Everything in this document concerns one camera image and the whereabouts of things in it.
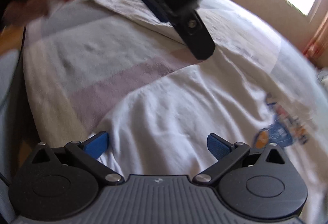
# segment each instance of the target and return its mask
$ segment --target wall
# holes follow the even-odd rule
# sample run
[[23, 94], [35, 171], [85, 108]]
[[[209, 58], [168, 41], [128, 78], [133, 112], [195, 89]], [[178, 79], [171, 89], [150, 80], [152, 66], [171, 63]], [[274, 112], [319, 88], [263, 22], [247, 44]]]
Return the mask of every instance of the wall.
[[310, 21], [285, 0], [232, 0], [253, 12], [280, 32], [300, 51], [304, 50], [328, 11], [328, 0], [322, 0]]

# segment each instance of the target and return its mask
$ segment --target silver screw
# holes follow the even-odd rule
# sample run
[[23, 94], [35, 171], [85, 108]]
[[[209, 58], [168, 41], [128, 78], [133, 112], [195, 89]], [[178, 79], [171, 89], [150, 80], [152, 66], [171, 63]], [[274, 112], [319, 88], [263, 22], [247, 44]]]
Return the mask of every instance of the silver screw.
[[106, 181], [117, 182], [122, 179], [122, 176], [119, 174], [112, 173], [112, 174], [106, 175], [105, 179], [106, 179]]
[[209, 182], [212, 180], [212, 178], [207, 174], [198, 174], [195, 176], [195, 180], [198, 182]]
[[188, 22], [188, 27], [189, 28], [195, 28], [197, 26], [197, 22], [195, 20], [190, 20]]

